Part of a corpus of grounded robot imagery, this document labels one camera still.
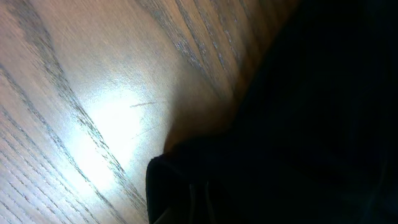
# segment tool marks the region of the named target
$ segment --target brown wood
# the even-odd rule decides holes
[[[0,0],[0,223],[147,223],[149,160],[225,127],[296,0]]]

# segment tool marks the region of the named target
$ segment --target black fabric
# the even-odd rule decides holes
[[[304,0],[232,128],[150,162],[150,223],[173,203],[189,223],[190,186],[192,223],[398,223],[397,10]]]

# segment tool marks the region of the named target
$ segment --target wooden table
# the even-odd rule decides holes
[[[226,126],[296,4],[0,0],[0,223],[147,223],[147,163]]]

